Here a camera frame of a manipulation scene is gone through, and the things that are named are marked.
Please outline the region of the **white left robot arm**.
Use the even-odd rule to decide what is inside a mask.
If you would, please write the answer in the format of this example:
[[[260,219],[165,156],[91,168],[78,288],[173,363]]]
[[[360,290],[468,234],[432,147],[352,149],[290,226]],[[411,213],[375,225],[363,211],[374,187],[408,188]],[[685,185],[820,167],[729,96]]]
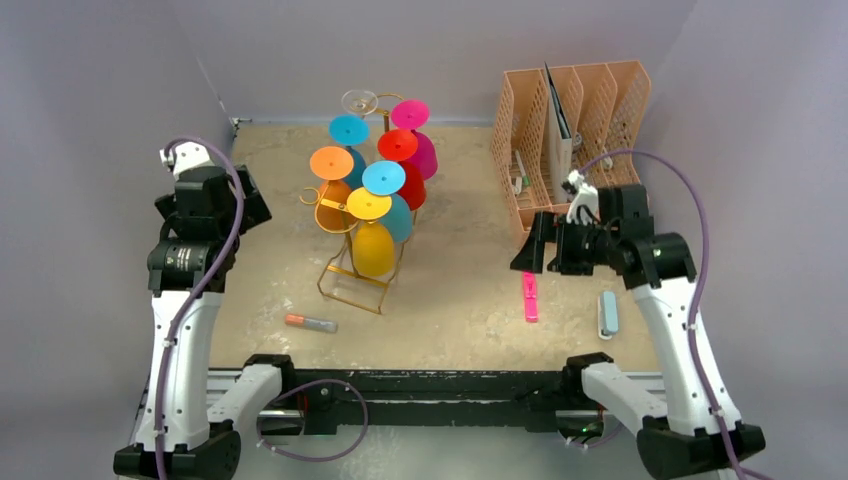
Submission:
[[[222,167],[201,166],[177,176],[174,191],[156,199],[163,218],[147,257],[154,314],[154,354],[147,401],[132,443],[115,452],[113,471],[132,479],[231,479],[243,436],[268,403],[284,409],[297,399],[298,382],[284,355],[253,355],[245,382],[207,405],[214,323],[239,232],[272,215],[244,165],[231,177]]]

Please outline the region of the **light blue wine glass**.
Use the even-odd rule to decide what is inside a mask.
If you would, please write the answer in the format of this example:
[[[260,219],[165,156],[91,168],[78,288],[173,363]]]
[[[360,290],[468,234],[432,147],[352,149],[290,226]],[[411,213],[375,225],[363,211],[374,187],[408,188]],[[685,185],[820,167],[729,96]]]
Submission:
[[[399,163],[377,161],[369,165],[362,176],[365,189],[371,194],[391,200],[389,211],[379,222],[389,231],[395,243],[408,240],[413,230],[413,220],[407,201],[399,195],[406,182],[406,173]]]

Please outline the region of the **yellow wine glass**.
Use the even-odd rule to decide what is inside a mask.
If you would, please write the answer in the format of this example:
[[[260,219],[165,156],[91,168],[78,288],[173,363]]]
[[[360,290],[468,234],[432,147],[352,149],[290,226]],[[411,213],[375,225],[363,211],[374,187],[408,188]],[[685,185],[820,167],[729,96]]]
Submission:
[[[393,268],[394,241],[379,222],[391,207],[389,196],[375,195],[365,187],[353,190],[347,198],[349,213],[359,221],[353,237],[353,266],[364,276],[379,277]]]

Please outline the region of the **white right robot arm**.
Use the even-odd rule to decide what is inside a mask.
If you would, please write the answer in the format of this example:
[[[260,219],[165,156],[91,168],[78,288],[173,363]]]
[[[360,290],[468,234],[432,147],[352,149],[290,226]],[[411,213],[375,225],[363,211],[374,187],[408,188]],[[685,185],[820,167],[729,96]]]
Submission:
[[[598,216],[584,223],[576,210],[539,211],[511,261],[513,270],[590,276],[607,266],[623,280],[648,327],[665,397],[624,374],[606,354],[574,356],[561,381],[576,407],[592,400],[636,438],[645,470],[677,479],[730,469],[766,447],[762,429],[742,420],[723,385],[703,321],[694,304],[698,276],[685,239],[658,234],[640,184],[602,188]]]

